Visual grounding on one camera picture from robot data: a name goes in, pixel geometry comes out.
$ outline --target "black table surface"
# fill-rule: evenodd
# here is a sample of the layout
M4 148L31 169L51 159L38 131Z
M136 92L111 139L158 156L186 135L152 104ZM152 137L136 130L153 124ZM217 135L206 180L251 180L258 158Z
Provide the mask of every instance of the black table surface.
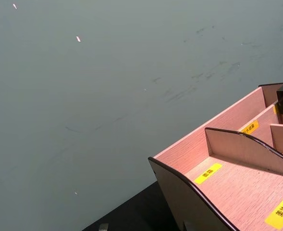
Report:
M83 231L98 231L103 223L108 231L179 231L157 182Z

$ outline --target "wooden organizer compartment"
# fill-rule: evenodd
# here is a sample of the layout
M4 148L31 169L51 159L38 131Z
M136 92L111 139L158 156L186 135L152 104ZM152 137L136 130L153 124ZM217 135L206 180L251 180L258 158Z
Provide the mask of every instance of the wooden organizer compartment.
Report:
M186 221L196 230L277 230L265 219L283 201L282 85L261 85L149 157L180 230Z

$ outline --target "wooden desk organizer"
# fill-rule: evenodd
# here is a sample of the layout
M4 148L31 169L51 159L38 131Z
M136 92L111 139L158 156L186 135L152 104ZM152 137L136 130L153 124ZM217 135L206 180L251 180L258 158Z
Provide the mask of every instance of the wooden desk organizer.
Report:
M282 86L259 86L148 158L180 230L283 230Z

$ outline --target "dark edge trim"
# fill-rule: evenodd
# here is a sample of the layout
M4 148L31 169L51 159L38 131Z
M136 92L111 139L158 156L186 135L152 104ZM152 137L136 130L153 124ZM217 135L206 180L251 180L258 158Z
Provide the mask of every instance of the dark edge trim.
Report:
M234 133L234 134L237 134L237 135L241 135L241 136L245 136L255 142L257 142L258 144L262 145L263 147L265 147L266 149L270 150L272 153L274 153L275 155L279 156L280 158L283 159L283 154L279 151L277 151L276 149L270 147L267 143L263 142L262 140L254 137L254 136L251 136L251 135L248 135L246 133L242 133L240 131L233 131L233 130L226 130L226 129L220 129L220 128L204 128L205 130L214 130L214 131L222 131L222 132L228 132L228 133Z
M283 83L268 83L268 84L261 84L258 87L262 87L262 86L269 86L269 85L278 85L278 84L283 84Z
M224 214L221 213L221 211L206 197L206 195L186 176L184 176L179 171L175 170L174 168L164 164L163 162L154 159L153 157L148 158L149 161L152 161L153 163L157 164L158 166L162 167L163 169L171 172L175 176L177 176L180 180L182 180L194 193L196 193L200 199L205 203L206 206L209 207L209 209L223 222L223 224L226 225L227 228L229 228L231 231L240 231L231 221L228 220L224 216Z

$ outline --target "gray wall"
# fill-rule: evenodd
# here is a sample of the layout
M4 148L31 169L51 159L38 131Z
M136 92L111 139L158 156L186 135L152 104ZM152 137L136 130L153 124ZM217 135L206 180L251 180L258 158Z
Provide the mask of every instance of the gray wall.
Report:
M0 231L85 228L280 81L283 0L0 0Z

